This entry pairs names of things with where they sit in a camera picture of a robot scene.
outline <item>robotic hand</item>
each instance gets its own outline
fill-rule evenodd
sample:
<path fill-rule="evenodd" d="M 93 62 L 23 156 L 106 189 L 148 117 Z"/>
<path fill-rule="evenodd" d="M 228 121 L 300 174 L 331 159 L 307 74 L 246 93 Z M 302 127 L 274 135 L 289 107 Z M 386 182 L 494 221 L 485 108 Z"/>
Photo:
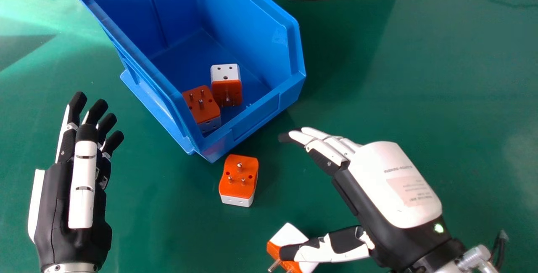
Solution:
<path fill-rule="evenodd" d="M 28 234 L 44 273 L 94 273 L 110 250 L 112 229 L 104 219 L 110 179 L 110 158 L 123 141 L 102 99 L 93 105 L 82 124 L 79 116 L 87 98 L 78 92 L 67 105 L 55 163 L 35 170 Z"/>
<path fill-rule="evenodd" d="M 359 145 L 303 127 L 279 136 L 303 147 L 362 223 L 282 246 L 281 261 L 347 262 L 371 256 L 402 273 L 497 273 L 483 245 L 467 252 L 452 238 L 439 198 L 396 143 Z M 502 231 L 502 242 L 507 240 Z"/>

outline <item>blue storage container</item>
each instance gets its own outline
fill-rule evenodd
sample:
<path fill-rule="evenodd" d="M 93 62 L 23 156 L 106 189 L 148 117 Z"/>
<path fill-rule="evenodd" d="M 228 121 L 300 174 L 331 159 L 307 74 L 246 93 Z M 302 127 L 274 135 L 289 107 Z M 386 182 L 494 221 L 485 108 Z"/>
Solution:
<path fill-rule="evenodd" d="M 271 0 L 81 0 L 125 66 L 123 82 L 188 154 L 214 162 L 294 103 L 306 72 L 298 23 Z M 181 93 L 239 64 L 243 103 L 202 135 Z"/>

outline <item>power plug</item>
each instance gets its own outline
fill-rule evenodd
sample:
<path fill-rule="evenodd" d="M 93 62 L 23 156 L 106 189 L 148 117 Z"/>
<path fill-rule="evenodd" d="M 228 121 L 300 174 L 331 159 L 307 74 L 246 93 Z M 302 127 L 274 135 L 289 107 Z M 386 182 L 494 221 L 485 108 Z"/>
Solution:
<path fill-rule="evenodd" d="M 224 162 L 219 194 L 224 204 L 250 207 L 258 182 L 258 159 L 230 154 Z"/>
<path fill-rule="evenodd" d="M 272 273 L 279 266 L 284 268 L 286 273 L 311 273 L 316 269 L 317 262 L 292 262 L 280 260 L 280 248 L 289 244 L 303 244 L 308 241 L 308 237 L 299 231 L 291 223 L 286 223 L 278 232 L 267 242 L 267 253 L 275 260 L 273 265 L 267 271 Z"/>
<path fill-rule="evenodd" d="M 238 64 L 211 66 L 211 91 L 220 106 L 240 106 L 243 85 Z"/>
<path fill-rule="evenodd" d="M 209 87 L 200 86 L 181 94 L 202 133 L 209 133 L 221 127 L 221 108 L 215 102 Z"/>

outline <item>plug pin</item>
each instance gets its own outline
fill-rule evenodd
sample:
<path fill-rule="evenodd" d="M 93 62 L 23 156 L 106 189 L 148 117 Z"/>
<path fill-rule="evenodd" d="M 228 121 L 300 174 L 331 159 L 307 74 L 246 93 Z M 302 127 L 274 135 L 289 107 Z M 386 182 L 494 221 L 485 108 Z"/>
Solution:
<path fill-rule="evenodd" d="M 267 272 L 272 273 L 278 266 L 280 265 L 281 261 L 276 260 L 270 267 L 267 269 Z"/>

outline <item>green table surface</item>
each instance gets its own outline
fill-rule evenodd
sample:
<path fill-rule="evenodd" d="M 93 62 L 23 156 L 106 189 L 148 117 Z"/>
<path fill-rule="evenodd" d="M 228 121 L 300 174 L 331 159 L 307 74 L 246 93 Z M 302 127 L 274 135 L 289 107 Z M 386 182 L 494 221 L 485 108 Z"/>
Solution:
<path fill-rule="evenodd" d="M 35 273 L 26 230 L 36 167 L 54 159 L 66 102 L 106 99 L 126 136 L 113 158 L 103 272 L 254 273 L 291 222 L 309 236 L 357 221 L 330 179 L 277 134 L 312 126 L 396 141 L 467 246 L 510 236 L 506 272 L 538 250 L 538 0 L 277 0 L 298 19 L 308 72 L 296 104 L 237 146 L 256 156 L 251 208 L 221 204 L 223 160 L 188 156 L 119 79 L 78 0 L 0 0 L 0 272 Z M 372 260 L 319 273 L 386 272 Z"/>

